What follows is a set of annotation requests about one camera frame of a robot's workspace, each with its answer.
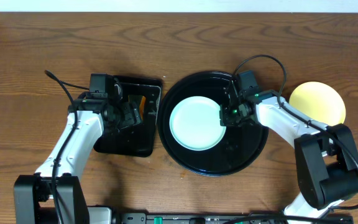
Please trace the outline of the orange green sponge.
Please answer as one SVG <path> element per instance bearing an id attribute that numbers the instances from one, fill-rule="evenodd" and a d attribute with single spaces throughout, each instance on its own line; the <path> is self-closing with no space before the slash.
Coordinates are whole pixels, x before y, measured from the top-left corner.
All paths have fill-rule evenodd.
<path id="1" fill-rule="evenodd" d="M 146 97 L 142 95 L 129 95 L 128 98 L 130 102 L 134 102 L 138 106 L 140 118 L 144 119 Z"/>

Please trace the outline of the yellow plate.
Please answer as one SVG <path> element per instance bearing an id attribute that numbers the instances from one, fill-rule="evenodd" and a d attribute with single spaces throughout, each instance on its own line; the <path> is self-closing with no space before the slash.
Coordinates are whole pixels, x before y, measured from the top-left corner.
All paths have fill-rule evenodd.
<path id="1" fill-rule="evenodd" d="M 321 82 L 306 82 L 296 87 L 290 95 L 289 104 L 319 122 L 335 126 L 343 124 L 346 106 L 340 94 Z"/>

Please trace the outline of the light green plate top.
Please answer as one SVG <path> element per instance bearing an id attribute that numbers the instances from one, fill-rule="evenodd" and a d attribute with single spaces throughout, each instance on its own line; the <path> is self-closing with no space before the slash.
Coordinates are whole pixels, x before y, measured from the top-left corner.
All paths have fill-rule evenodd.
<path id="1" fill-rule="evenodd" d="M 205 151 L 217 145 L 226 133 L 221 125 L 220 106 L 205 96 L 191 96 L 179 102 L 171 112 L 169 128 L 181 146 Z"/>

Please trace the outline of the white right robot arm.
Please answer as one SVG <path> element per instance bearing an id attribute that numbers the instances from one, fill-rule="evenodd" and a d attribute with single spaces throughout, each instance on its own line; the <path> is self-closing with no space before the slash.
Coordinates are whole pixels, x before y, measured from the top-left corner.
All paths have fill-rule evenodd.
<path id="1" fill-rule="evenodd" d="M 273 90 L 227 90 L 225 94 L 228 102 L 220 112 L 223 126 L 263 126 L 295 150 L 300 193 L 278 221 L 326 223 L 332 210 L 358 209 L 358 150 L 347 126 L 315 121 Z"/>

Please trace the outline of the rectangular black tray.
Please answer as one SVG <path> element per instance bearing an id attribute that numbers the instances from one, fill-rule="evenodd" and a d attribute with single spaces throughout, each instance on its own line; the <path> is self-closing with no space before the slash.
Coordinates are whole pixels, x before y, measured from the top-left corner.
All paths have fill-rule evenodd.
<path id="1" fill-rule="evenodd" d="M 94 150 L 106 154 L 147 157 L 154 148 L 159 103 L 162 96 L 162 82 L 158 79 L 118 76 L 124 91 L 124 101 L 129 95 L 146 97 L 142 123 L 119 133 L 103 133 L 96 141 Z"/>

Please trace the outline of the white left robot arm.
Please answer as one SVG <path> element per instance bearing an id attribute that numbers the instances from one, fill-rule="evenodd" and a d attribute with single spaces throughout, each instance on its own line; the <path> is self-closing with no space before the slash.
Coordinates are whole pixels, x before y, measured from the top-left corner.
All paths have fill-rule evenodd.
<path id="1" fill-rule="evenodd" d="M 80 179 L 94 148 L 142 122 L 128 92 L 127 83 L 107 75 L 68 97 L 67 123 L 54 149 L 34 174 L 14 183 L 17 223 L 116 222 L 112 208 L 87 205 Z"/>

